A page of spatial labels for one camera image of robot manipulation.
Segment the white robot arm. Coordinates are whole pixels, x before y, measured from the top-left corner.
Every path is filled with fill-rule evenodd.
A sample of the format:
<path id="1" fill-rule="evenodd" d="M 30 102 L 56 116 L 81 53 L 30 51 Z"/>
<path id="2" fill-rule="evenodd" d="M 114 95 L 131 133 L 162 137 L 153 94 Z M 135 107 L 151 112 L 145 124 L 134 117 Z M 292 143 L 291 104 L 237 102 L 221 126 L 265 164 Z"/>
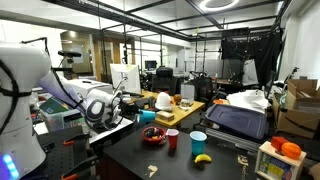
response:
<path id="1" fill-rule="evenodd" d="M 118 107 L 122 95 L 94 88 L 81 97 L 68 79 L 54 71 L 47 50 L 1 41 L 0 180 L 21 180 L 46 160 L 31 118 L 36 86 L 80 111 L 88 126 L 101 121 L 107 108 Z"/>

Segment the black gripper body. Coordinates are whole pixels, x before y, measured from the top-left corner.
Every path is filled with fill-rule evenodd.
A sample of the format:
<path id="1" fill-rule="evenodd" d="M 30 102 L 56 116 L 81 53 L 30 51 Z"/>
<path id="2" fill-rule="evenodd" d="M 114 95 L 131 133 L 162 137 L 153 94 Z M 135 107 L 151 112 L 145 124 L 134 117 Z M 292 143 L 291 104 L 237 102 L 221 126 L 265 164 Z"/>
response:
<path id="1" fill-rule="evenodd" d="M 135 103 L 122 102 L 120 109 L 120 116 L 126 119 L 135 120 L 136 116 L 140 114 L 140 109 Z"/>

